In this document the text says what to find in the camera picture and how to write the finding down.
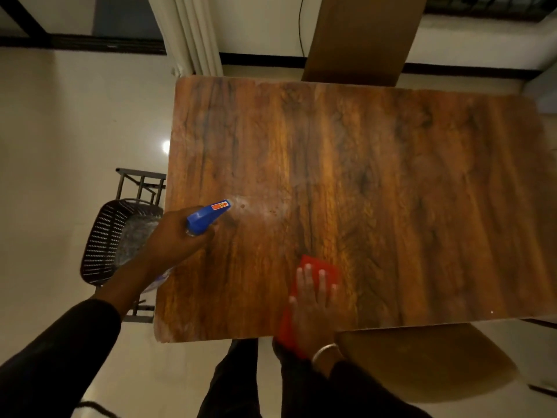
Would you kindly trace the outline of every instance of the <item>red cloth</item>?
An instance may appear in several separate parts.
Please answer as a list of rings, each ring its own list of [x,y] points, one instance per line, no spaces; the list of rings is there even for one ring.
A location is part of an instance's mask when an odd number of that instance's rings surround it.
[[[308,255],[302,255],[300,267],[304,268],[306,264],[311,264],[311,274],[314,281],[314,287],[316,289],[319,287],[319,270],[325,270],[327,295],[329,296],[331,292],[331,286],[334,284],[338,284],[339,276],[337,267],[323,260],[313,258]],[[292,287],[290,288],[290,296],[296,295],[298,295],[298,286],[296,284],[296,278],[294,278],[294,282],[292,283]],[[284,311],[280,328],[278,330],[278,335],[275,338],[285,348],[293,351],[298,358],[306,359],[306,356],[302,353],[302,351],[298,349],[296,340],[294,339],[294,332],[292,331],[292,311],[290,309],[290,305],[288,305],[286,307],[286,310]]]

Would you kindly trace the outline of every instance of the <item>blue trigger sprayer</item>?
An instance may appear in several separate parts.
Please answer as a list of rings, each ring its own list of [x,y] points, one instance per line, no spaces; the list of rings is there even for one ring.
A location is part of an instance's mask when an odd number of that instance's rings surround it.
[[[190,236],[199,236],[205,233],[205,230],[219,218],[222,213],[230,209],[230,202],[225,199],[216,204],[207,205],[201,210],[195,211],[188,216],[188,228],[186,233]]]
[[[222,215],[222,213],[228,211],[230,207],[230,201],[225,199],[224,201],[217,202],[216,204],[207,205],[206,207],[195,211],[193,214],[190,214],[187,218],[188,224],[185,231],[186,234],[195,237],[205,233],[205,230],[207,230],[209,226]],[[143,293],[150,292],[162,285],[171,274],[171,271],[172,269],[169,269],[165,271],[164,274],[158,276],[156,280],[143,291]]]

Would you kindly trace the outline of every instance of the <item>table top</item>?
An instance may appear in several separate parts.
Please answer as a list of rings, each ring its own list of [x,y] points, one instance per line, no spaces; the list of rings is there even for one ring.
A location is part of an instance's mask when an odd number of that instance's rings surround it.
[[[520,96],[178,81],[166,210],[228,198],[157,293],[161,342],[269,336],[302,254],[342,329],[557,312],[557,174]]]

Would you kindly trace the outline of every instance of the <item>leg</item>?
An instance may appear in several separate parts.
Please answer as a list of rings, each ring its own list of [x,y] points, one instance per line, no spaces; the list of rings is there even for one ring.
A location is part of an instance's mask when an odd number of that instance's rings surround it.
[[[261,418],[257,394],[257,339],[233,340],[217,365],[198,418]]]
[[[342,416],[328,381],[308,359],[299,359],[275,340],[273,350],[281,363],[283,418]]]

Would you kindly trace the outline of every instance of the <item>bangle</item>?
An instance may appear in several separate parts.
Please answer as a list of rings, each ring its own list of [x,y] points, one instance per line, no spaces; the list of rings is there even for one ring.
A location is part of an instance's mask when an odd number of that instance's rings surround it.
[[[313,356],[313,358],[311,358],[311,365],[315,365],[315,361],[317,360],[317,358],[319,358],[319,355],[321,355],[324,351],[330,348],[338,348],[338,347],[339,346],[336,343],[326,344],[323,348],[315,352],[315,355]]]

